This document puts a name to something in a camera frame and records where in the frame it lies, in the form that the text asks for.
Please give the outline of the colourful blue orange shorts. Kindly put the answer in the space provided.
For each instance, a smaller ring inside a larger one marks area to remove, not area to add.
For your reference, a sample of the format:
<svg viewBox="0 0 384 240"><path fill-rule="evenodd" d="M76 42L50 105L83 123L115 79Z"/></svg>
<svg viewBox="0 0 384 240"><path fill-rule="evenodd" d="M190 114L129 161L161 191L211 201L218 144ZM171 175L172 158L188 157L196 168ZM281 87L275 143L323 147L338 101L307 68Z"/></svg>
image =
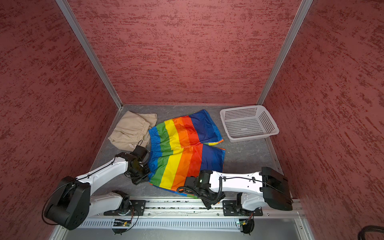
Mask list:
<svg viewBox="0 0 384 240"><path fill-rule="evenodd" d="M176 192L200 171L222 172L225 149L219 128L206 110L166 120L149 130L149 183Z"/></svg>

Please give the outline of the beige drawstring shorts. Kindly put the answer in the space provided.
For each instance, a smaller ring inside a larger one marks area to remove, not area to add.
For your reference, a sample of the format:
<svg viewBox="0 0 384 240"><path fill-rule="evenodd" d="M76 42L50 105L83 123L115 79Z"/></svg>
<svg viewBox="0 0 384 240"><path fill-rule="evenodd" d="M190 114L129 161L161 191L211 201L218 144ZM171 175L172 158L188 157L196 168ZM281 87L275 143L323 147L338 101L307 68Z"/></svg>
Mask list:
<svg viewBox="0 0 384 240"><path fill-rule="evenodd" d="M149 130L157 123L157 114L138 114L127 111L108 137L113 146L132 152L137 145L146 148L150 141Z"/></svg>

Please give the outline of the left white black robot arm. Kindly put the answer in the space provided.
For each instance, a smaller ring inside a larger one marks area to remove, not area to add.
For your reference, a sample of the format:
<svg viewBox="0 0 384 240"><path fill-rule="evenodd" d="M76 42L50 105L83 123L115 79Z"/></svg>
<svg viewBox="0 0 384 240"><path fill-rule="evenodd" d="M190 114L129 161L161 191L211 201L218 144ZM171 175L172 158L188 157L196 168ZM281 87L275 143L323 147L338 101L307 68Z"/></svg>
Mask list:
<svg viewBox="0 0 384 240"><path fill-rule="evenodd" d="M43 221L47 225L74 230L86 219L100 214L129 220L140 215L141 209L135 207L130 196L122 191L114 190L99 196L94 193L119 175L125 175L134 185L147 182L150 170L143 164L147 154L147 151L119 153L91 172L63 178L43 207Z"/></svg>

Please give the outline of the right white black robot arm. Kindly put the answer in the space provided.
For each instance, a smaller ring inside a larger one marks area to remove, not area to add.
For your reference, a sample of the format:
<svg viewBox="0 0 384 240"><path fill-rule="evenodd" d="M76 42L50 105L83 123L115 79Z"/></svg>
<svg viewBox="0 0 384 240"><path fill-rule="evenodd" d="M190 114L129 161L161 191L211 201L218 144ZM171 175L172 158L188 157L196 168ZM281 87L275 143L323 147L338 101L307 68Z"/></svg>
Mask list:
<svg viewBox="0 0 384 240"><path fill-rule="evenodd" d="M197 177L187 177L177 193L192 195L200 199L206 209L218 204L226 192L237 193L236 205L231 211L250 216L263 206L279 211L292 211L288 179L269 167L260 172L228 174L203 170Z"/></svg>

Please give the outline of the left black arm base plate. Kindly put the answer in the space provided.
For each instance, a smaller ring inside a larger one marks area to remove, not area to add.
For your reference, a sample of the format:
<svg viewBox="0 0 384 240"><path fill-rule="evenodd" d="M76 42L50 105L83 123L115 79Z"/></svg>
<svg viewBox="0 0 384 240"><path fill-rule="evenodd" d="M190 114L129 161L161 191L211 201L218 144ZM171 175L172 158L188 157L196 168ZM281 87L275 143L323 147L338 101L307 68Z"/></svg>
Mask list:
<svg viewBox="0 0 384 240"><path fill-rule="evenodd" d="M145 200L129 200L129 206L125 210L117 209L113 211L104 212L104 216L117 216L117 217L129 217L129 216L142 216L146 206Z"/></svg>

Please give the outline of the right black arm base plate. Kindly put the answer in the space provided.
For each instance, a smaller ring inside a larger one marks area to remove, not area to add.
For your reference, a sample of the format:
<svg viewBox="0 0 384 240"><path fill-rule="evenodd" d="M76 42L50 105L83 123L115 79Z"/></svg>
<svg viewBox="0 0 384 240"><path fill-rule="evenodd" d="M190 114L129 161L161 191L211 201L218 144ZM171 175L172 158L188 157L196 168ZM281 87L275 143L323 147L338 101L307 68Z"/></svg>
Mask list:
<svg viewBox="0 0 384 240"><path fill-rule="evenodd" d="M261 217L263 216L262 208L256 208L254 211L249 211L243 209L241 204L237 201L224 200L223 204L223 212L224 216L239 216L239 217Z"/></svg>

